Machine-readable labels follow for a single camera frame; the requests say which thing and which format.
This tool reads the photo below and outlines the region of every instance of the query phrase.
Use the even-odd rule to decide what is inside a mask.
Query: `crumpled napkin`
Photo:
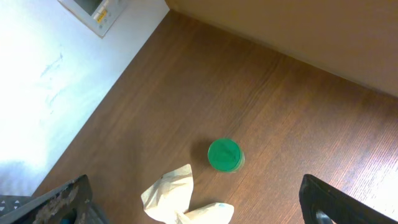
[[[166,224],[228,224],[234,207],[212,203],[188,212],[193,191],[191,165],[164,174],[141,195],[144,211],[154,220]]]

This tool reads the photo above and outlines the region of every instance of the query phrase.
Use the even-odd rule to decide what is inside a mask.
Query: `green cup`
[[[211,166],[222,172],[236,172],[244,164],[244,154],[236,142],[217,139],[211,143],[207,154]]]

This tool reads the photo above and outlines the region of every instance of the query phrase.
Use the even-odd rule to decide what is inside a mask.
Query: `green circular object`
[[[238,144],[230,139],[218,139],[211,143],[208,154],[212,167],[222,172],[234,172],[244,164],[244,154]]]

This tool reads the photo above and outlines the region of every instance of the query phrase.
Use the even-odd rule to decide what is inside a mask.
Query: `brown wooden surface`
[[[190,207],[230,203],[231,223],[303,223],[306,173],[398,219],[397,134],[397,99],[170,12],[35,195],[88,174],[113,223],[156,223],[140,194],[190,163]],[[207,161],[222,137],[237,173]]]

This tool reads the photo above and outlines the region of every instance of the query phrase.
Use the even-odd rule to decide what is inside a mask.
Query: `green lid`
[[[244,155],[234,141],[218,139],[211,144],[208,158],[211,166],[216,170],[233,172],[243,165]]]

